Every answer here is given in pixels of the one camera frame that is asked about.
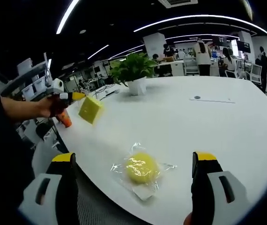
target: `computer monitor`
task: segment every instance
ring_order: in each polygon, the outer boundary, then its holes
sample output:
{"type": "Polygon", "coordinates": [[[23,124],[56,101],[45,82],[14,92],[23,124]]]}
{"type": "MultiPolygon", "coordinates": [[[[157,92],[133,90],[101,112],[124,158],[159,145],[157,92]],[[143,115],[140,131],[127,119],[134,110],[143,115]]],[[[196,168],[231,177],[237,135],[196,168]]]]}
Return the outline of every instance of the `computer monitor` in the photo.
{"type": "Polygon", "coordinates": [[[100,68],[99,67],[95,67],[94,71],[95,71],[95,73],[98,73],[98,72],[100,72],[100,68]]]}
{"type": "Polygon", "coordinates": [[[252,72],[251,73],[254,74],[254,75],[260,76],[260,74],[261,74],[261,66],[254,64],[252,66],[252,72]]]}
{"type": "Polygon", "coordinates": [[[251,53],[250,44],[243,41],[237,41],[237,49],[245,53],[251,53]]]}
{"type": "Polygon", "coordinates": [[[212,37],[214,45],[217,46],[227,46],[227,38],[226,37],[212,37]]]}

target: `plastic bag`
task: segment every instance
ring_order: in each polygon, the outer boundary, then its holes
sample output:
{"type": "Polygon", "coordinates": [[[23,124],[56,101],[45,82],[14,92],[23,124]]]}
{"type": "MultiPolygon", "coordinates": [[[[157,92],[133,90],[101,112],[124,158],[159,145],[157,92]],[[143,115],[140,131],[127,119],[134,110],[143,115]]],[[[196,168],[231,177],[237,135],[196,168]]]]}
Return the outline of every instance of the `plastic bag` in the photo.
{"type": "Polygon", "coordinates": [[[160,177],[176,165],[159,163],[150,156],[140,143],[135,143],[129,155],[113,164],[111,171],[115,178],[141,200],[150,198],[159,189],[160,177]]]}

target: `office desk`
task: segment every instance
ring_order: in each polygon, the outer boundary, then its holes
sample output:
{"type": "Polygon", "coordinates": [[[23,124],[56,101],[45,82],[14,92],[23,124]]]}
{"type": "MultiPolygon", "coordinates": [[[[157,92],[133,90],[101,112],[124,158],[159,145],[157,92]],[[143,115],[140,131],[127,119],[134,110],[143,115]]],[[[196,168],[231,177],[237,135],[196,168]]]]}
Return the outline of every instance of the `office desk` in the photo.
{"type": "Polygon", "coordinates": [[[102,100],[95,125],[67,111],[72,126],[56,124],[69,151],[92,182],[119,206],[154,225],[182,225],[192,211],[192,152],[214,154],[224,171],[246,187],[256,203],[267,188],[267,96],[250,81],[223,77],[146,79],[145,96],[130,96],[124,86],[102,100]],[[191,101],[195,95],[233,103],[191,101]],[[111,166],[140,142],[159,162],[177,165],[162,177],[160,189],[145,202],[125,189],[111,166]]]}
{"type": "Polygon", "coordinates": [[[185,75],[183,60],[177,60],[173,62],[163,62],[155,66],[161,67],[161,66],[167,66],[167,65],[171,66],[173,76],[184,76],[185,75]]]}

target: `black ceiling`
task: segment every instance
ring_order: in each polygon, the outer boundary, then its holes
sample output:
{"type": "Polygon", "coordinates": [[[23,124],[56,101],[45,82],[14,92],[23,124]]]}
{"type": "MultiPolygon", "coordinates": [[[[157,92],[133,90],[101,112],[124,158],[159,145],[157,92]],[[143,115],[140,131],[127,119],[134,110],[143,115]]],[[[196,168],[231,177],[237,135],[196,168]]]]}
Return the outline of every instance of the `black ceiling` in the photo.
{"type": "Polygon", "coordinates": [[[18,0],[6,1],[0,6],[2,73],[12,78],[16,76],[16,65],[22,60],[31,57],[34,63],[38,63],[43,60],[43,52],[47,52],[48,58],[52,58],[52,75],[57,77],[64,73],[61,70],[64,65],[75,62],[69,70],[89,66],[96,60],[104,60],[141,45],[144,36],[158,31],[166,38],[203,33],[234,34],[241,30],[228,26],[234,25],[249,29],[252,34],[264,35],[261,30],[241,22],[207,17],[173,20],[133,32],[160,20],[200,14],[232,16],[264,27],[258,16],[254,15],[254,20],[250,20],[240,0],[198,0],[197,5],[169,9],[157,0],[80,0],[62,32],[56,35],[60,20],[71,1],[18,0]],[[180,26],[189,23],[202,24],[180,26]],[[110,46],[87,60],[106,45],[110,46]]]}

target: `yellow sponge in plastic bag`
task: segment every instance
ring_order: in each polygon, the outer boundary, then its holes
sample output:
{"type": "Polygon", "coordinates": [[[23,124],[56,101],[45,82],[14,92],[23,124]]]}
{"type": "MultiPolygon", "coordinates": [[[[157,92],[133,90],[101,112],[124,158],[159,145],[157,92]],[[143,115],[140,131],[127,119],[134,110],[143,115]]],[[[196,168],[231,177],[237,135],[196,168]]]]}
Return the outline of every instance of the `yellow sponge in plastic bag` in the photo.
{"type": "Polygon", "coordinates": [[[153,182],[159,174],[156,161],[144,152],[139,152],[128,159],[126,171],[129,178],[138,184],[153,182]]]}
{"type": "Polygon", "coordinates": [[[90,124],[94,124],[95,121],[101,115],[102,111],[103,111],[103,106],[100,103],[100,101],[98,101],[95,98],[87,96],[78,114],[85,121],[89,122],[90,124]]]}

